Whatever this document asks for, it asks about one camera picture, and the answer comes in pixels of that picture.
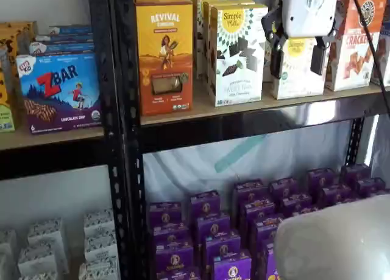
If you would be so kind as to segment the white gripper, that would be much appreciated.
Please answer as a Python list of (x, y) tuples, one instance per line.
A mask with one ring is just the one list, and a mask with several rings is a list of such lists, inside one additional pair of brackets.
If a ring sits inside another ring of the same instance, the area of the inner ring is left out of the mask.
[(271, 48), (270, 72), (280, 79), (283, 46), (288, 38), (315, 37), (310, 69), (322, 75), (326, 51), (335, 41), (333, 26), (337, 0), (276, 0), (276, 6), (261, 19)]

